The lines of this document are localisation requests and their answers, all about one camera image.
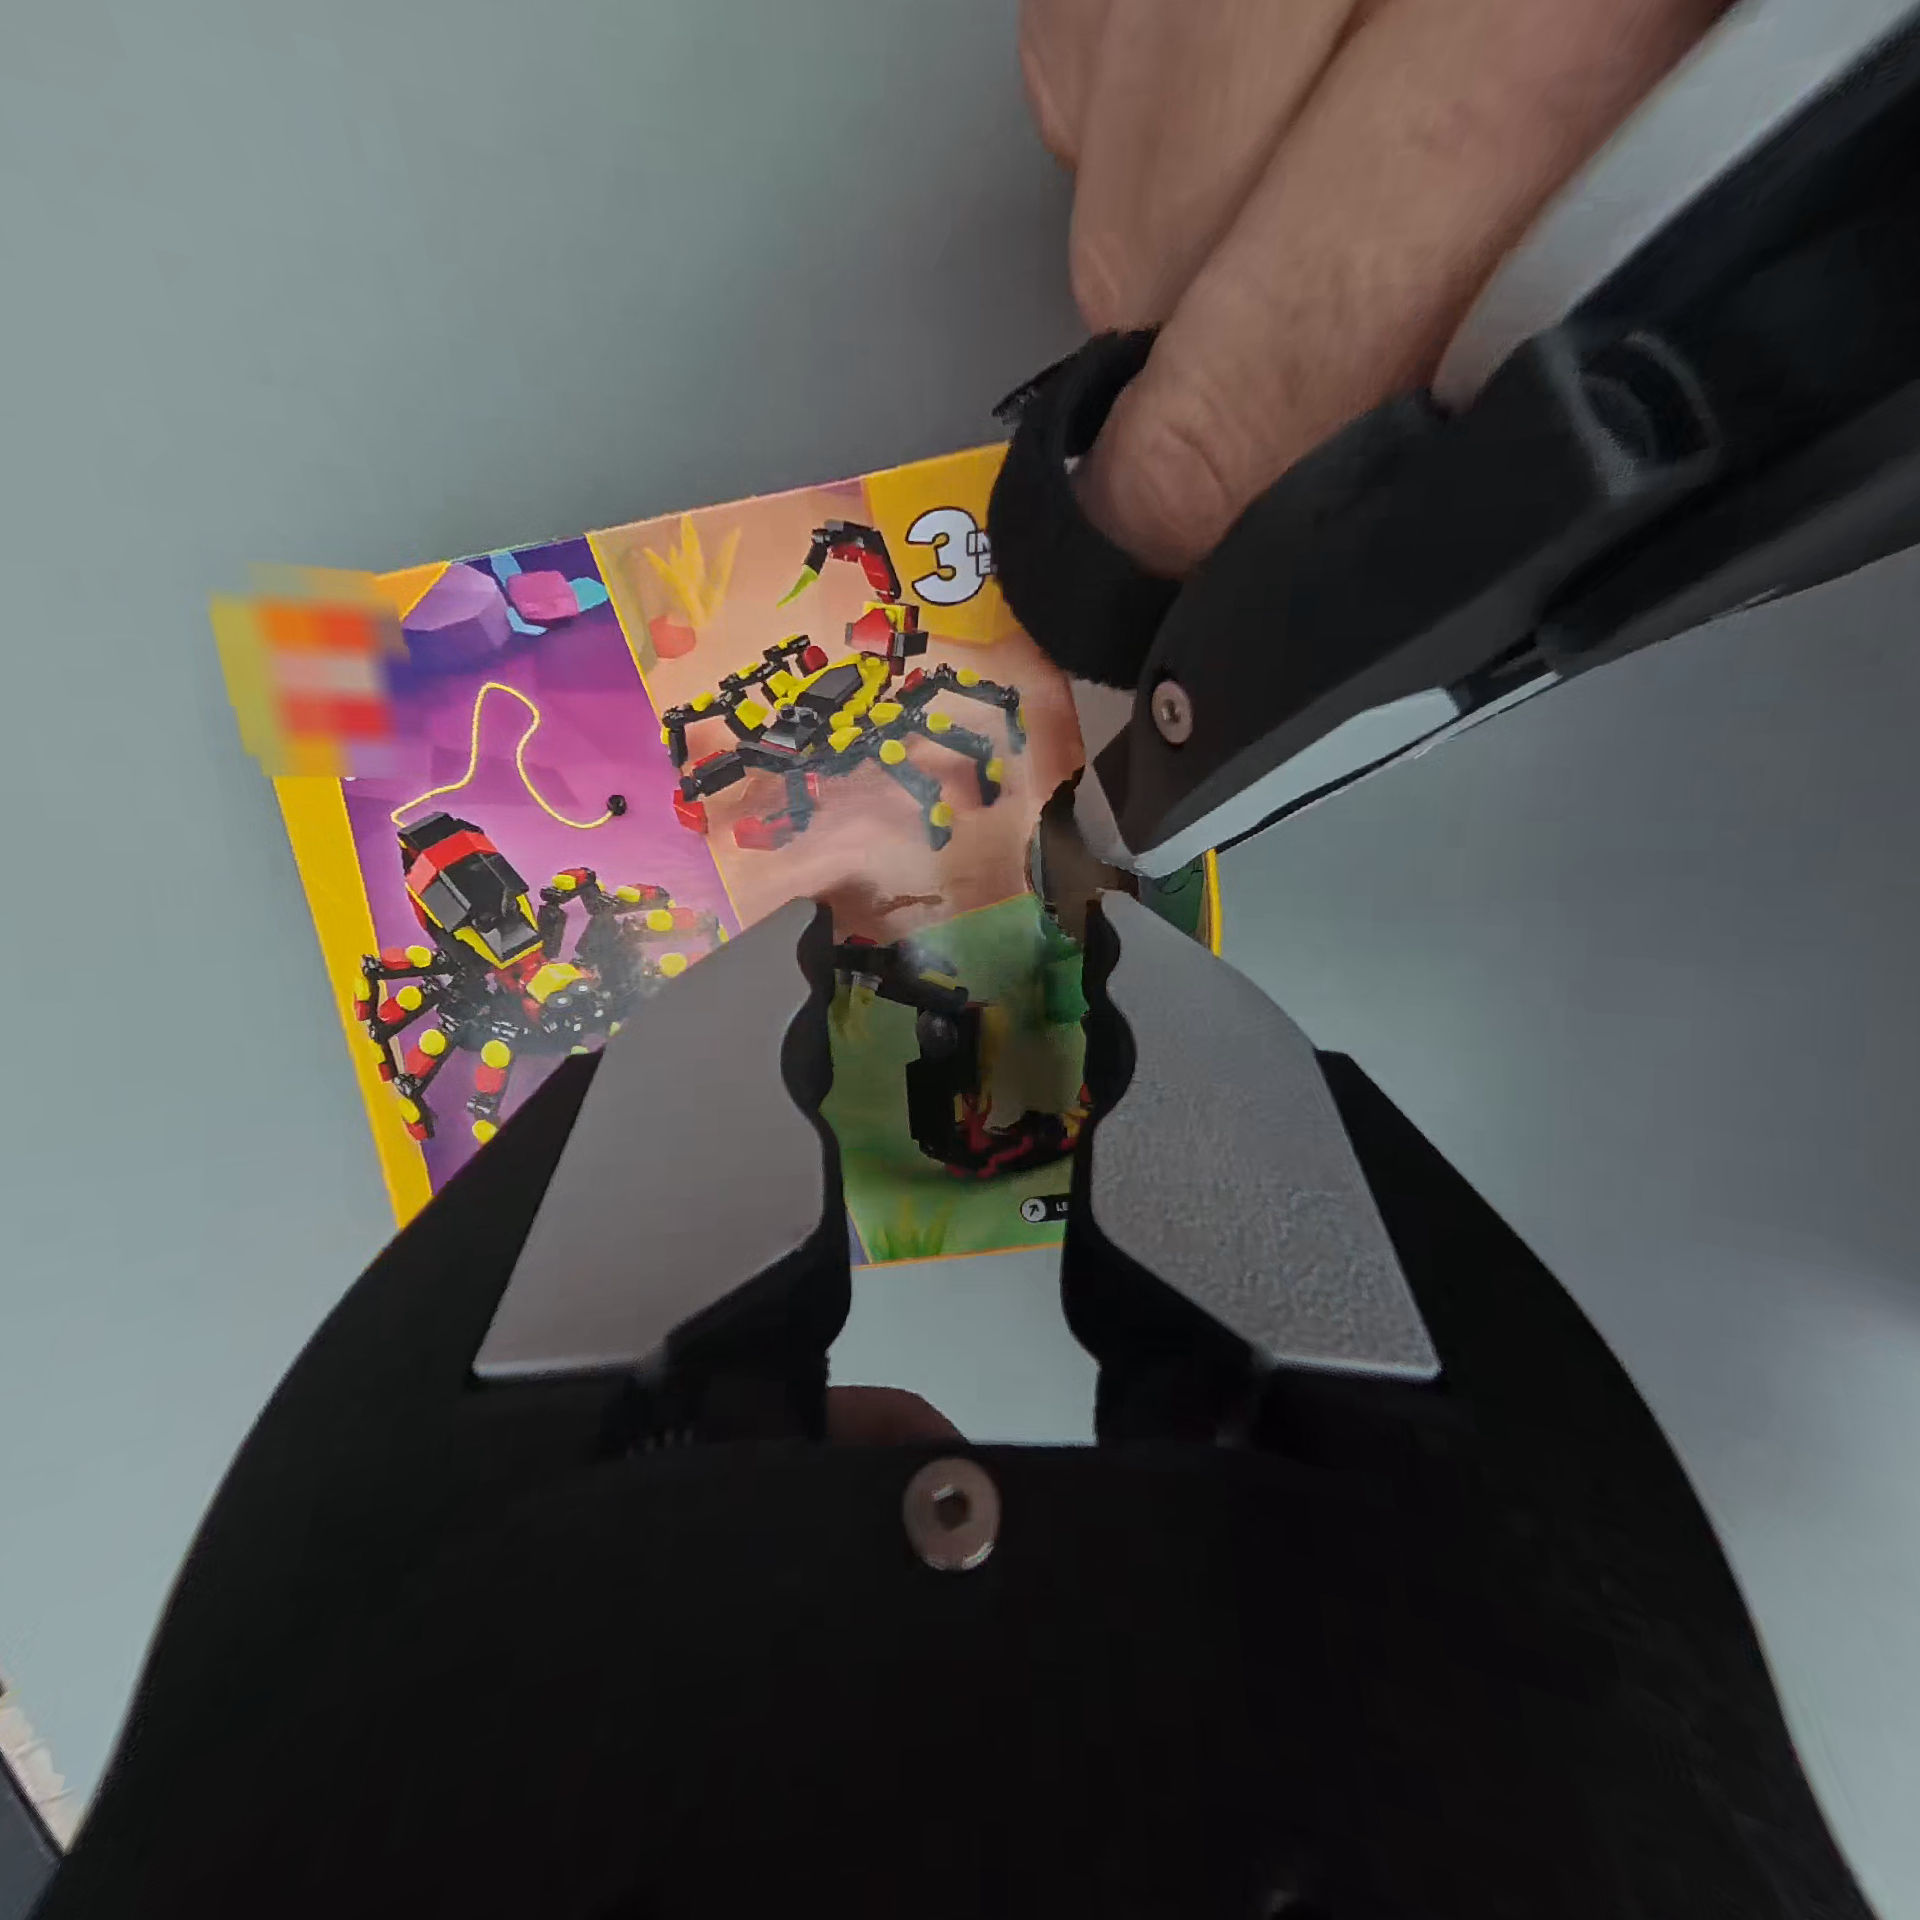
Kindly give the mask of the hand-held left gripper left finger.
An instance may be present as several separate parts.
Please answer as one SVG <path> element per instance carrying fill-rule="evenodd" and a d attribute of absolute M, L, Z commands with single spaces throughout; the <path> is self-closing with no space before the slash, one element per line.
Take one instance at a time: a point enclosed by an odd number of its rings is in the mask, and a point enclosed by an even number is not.
<path fill-rule="evenodd" d="M 622 1380 L 658 1437 L 826 1437 L 851 1309 L 832 990 L 832 912 L 792 901 L 602 1046 L 481 1380 Z"/>

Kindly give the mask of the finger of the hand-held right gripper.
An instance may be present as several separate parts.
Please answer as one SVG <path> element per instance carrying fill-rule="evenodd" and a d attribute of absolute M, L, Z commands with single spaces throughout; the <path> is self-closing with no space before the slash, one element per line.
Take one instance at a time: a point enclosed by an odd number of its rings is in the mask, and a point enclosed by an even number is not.
<path fill-rule="evenodd" d="M 1073 677 L 1123 699 L 1073 804 L 1165 876 L 1569 677 L 1528 597 L 1074 597 Z"/>

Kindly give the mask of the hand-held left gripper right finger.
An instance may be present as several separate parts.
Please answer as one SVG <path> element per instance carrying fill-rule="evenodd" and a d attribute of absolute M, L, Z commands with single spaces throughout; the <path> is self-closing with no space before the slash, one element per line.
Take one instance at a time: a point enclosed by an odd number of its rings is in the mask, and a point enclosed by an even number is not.
<path fill-rule="evenodd" d="M 1061 1294 L 1100 1444 L 1248 1444 L 1294 1384 L 1443 1360 L 1328 1075 L 1251 979 L 1128 893 L 1089 906 L 1093 1112 Z"/>

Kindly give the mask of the yellow brick toy box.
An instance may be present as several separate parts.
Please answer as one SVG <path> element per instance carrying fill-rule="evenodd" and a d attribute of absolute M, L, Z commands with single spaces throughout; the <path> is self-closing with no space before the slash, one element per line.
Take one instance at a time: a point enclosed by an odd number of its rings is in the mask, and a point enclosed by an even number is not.
<path fill-rule="evenodd" d="M 387 707 L 276 780 L 396 1226 L 794 898 L 832 914 L 853 1259 L 1053 1246 L 1081 951 L 1029 878 L 1089 748 L 994 579 L 990 443 L 368 580 Z"/>

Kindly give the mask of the person's right hand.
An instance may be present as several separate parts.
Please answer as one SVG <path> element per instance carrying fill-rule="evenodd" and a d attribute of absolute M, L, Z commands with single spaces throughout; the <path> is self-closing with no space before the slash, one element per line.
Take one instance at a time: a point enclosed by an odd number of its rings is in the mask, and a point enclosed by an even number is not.
<path fill-rule="evenodd" d="M 1162 579 L 1427 381 L 1553 192 L 1717 3 L 1026 3 L 1090 332 L 1155 330 L 1077 469 Z"/>

